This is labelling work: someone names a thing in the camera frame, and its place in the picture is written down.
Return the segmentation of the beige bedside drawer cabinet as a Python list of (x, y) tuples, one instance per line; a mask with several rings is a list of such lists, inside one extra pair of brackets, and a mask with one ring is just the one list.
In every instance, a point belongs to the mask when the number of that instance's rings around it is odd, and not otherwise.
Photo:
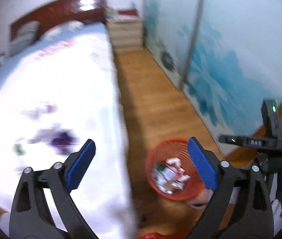
[(107, 20), (110, 40), (114, 51), (143, 49), (143, 21), (139, 17)]

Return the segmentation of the red plastic trash basket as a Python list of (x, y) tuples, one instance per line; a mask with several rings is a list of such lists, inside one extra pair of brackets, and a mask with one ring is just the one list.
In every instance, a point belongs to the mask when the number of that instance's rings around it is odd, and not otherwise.
[(200, 205), (211, 198), (189, 156), (186, 139), (167, 139), (150, 149), (145, 171), (150, 186), (166, 199)]

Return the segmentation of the purple wrapper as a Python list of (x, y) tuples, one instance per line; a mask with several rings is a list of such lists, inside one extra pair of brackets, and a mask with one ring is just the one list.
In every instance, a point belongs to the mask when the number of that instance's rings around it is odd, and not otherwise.
[(76, 144), (77, 138), (70, 130), (62, 130), (56, 132), (49, 144), (56, 148), (59, 154), (69, 154), (71, 153), (72, 146)]

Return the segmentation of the wooden bed with headboard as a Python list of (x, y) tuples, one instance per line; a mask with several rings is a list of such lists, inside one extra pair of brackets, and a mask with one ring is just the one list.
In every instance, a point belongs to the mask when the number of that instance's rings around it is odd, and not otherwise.
[[(11, 71), (0, 86), (2, 209), (12, 206), (25, 167), (45, 169), (69, 155), (49, 144), (58, 131), (70, 130), (77, 138), (71, 152), (87, 139), (95, 141), (97, 177), (83, 179), (84, 188), (106, 182), (106, 174), (120, 178), (128, 143), (109, 33), (94, 22), (102, 18), (103, 5), (93, 0), (80, 5), (89, 13), (81, 30), (39, 39), (6, 63)], [(24, 155), (16, 155), (15, 144)]]

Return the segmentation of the grey trouser leg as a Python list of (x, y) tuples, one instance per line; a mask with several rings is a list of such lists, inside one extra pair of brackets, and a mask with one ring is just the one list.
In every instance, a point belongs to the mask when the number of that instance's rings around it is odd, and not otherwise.
[(250, 174), (247, 207), (231, 225), (229, 238), (282, 238), (282, 156), (258, 168)]

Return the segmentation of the grey plaid pillow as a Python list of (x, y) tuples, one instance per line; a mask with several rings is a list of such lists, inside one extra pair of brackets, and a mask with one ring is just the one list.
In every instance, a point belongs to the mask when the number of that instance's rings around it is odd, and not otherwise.
[(18, 29), (16, 36), (9, 43), (9, 57), (20, 53), (35, 42), (39, 26), (40, 23), (38, 21), (31, 21)]

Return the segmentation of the glass sliding wardrobe doors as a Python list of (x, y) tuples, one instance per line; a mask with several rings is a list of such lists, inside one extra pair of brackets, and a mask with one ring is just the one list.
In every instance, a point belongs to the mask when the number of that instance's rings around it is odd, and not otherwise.
[(146, 47), (212, 137), (253, 135), (282, 103), (282, 0), (145, 0)]

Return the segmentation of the small green wrapper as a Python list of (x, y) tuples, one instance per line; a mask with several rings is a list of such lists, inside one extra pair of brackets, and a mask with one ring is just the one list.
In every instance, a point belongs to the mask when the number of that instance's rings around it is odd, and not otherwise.
[(22, 156), (25, 154), (21, 144), (14, 145), (14, 152), (16, 153), (17, 156)]

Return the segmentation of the white cloth on bed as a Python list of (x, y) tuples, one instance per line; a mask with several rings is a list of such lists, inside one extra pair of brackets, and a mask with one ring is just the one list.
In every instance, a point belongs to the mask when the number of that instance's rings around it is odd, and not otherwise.
[(38, 46), (0, 90), (0, 208), (10, 211), (22, 171), (50, 168), (92, 139), (96, 153), (71, 193), (99, 238), (134, 238), (129, 147), (106, 31)]

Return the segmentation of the red and white carton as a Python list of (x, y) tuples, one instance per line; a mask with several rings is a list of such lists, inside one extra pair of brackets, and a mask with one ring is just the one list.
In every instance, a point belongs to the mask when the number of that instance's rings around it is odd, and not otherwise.
[(181, 167), (181, 159), (169, 158), (165, 163), (164, 174), (168, 183), (174, 188), (182, 189), (184, 183), (190, 179), (190, 176), (187, 175), (185, 170)]

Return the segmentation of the red plastic stool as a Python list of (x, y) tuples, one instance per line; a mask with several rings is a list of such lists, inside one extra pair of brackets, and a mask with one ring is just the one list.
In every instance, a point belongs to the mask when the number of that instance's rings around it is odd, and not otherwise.
[(178, 231), (173, 234), (163, 235), (158, 232), (150, 232), (142, 235), (140, 239), (185, 239), (188, 233), (188, 231)]

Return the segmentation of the green snack bag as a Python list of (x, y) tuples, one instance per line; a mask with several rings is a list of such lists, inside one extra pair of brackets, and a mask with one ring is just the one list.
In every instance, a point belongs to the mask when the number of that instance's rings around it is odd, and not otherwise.
[(157, 187), (162, 187), (167, 182), (164, 169), (165, 166), (160, 162), (156, 163), (156, 165), (153, 167), (151, 178)]

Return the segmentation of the white and blue pillow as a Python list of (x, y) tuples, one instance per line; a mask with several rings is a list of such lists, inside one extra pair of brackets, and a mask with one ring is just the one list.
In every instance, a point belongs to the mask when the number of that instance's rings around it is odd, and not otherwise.
[(84, 23), (80, 21), (68, 21), (57, 26), (52, 27), (47, 30), (42, 36), (41, 40), (51, 40), (54, 37), (58, 37), (66, 32), (74, 32), (77, 30), (81, 30), (84, 27)]

